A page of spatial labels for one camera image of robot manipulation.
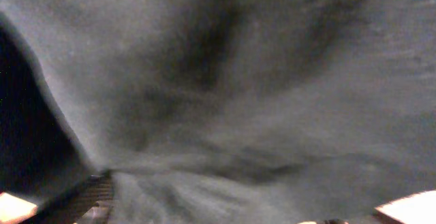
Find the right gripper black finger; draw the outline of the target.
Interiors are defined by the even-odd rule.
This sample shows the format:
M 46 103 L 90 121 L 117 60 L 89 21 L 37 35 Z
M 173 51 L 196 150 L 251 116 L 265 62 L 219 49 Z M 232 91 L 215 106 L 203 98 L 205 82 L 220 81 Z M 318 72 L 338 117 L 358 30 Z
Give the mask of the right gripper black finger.
M 111 175 L 107 172 L 94 174 L 43 204 L 20 224 L 107 224 L 113 203 Z

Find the black pants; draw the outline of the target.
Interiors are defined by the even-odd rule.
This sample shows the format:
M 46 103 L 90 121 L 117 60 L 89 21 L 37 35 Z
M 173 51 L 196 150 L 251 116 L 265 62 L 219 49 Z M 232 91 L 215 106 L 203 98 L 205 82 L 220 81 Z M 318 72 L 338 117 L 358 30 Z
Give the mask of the black pants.
M 435 188 L 435 0 L 1 0 L 114 223 L 298 223 Z

